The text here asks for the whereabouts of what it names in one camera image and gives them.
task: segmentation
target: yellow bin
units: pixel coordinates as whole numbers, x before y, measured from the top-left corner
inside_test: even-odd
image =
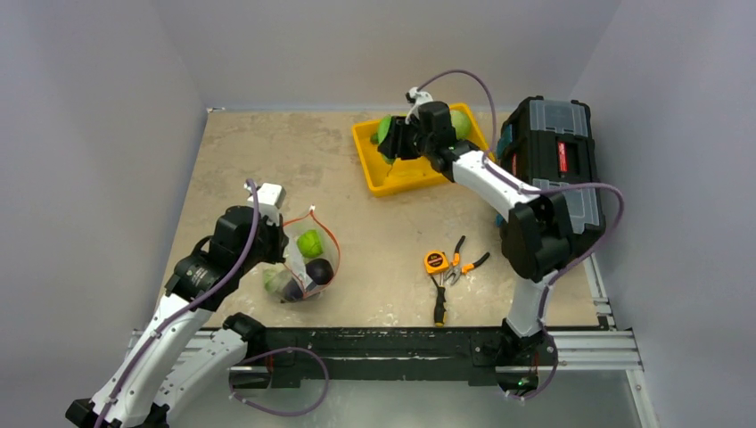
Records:
[[[472,129],[467,139],[475,143],[482,150],[488,150],[486,139],[483,138],[478,122],[470,112],[467,104],[450,104],[449,109],[464,113],[472,122]],[[413,160],[396,160],[394,168],[387,164],[380,153],[378,146],[370,142],[370,137],[378,132],[378,123],[381,120],[369,120],[357,123],[352,127],[352,136],[355,140],[359,161],[365,172],[365,181],[370,191],[377,197],[419,189],[429,185],[440,185],[448,180],[431,168],[431,163],[425,158]]]

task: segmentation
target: transparent bag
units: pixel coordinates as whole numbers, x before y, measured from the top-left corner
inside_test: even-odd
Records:
[[[318,294],[336,277],[341,250],[335,236],[315,217],[307,214],[283,223],[289,243],[283,251],[286,262],[263,271],[265,289],[283,301],[300,301]]]

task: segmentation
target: table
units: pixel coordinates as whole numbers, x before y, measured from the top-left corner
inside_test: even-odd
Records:
[[[212,112],[202,138],[165,273],[212,233],[225,209],[244,204],[244,179],[283,185],[284,219],[311,204],[341,246],[333,283],[311,300],[281,303],[255,267],[208,322],[244,312],[268,326],[430,326],[435,288],[423,269],[430,250],[453,253],[466,235],[463,262],[491,258],[447,290],[449,326],[500,325],[515,273],[501,255],[496,212],[475,193],[446,184],[374,198],[351,136],[355,123],[386,112]],[[476,115],[484,135],[490,116]],[[556,285],[549,325],[597,325],[586,272]]]

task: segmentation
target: pliers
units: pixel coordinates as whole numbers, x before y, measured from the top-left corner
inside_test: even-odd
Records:
[[[477,261],[461,266],[459,263],[459,260],[460,260],[459,251],[462,249],[463,243],[464,243],[464,235],[462,235],[462,237],[459,238],[459,242],[456,243],[456,247],[454,247],[454,259],[451,262],[452,268],[448,270],[446,274],[444,274],[444,283],[446,283],[446,285],[451,286],[451,285],[456,284],[460,276],[467,275],[467,272],[470,272],[476,267],[479,267],[480,265],[482,265],[483,262],[488,260],[491,255],[490,252],[486,252]]]

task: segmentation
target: tape measure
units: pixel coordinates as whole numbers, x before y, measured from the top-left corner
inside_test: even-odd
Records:
[[[448,270],[447,256],[443,251],[431,251],[425,255],[423,261],[425,263],[425,271],[428,272],[428,275],[436,275]]]

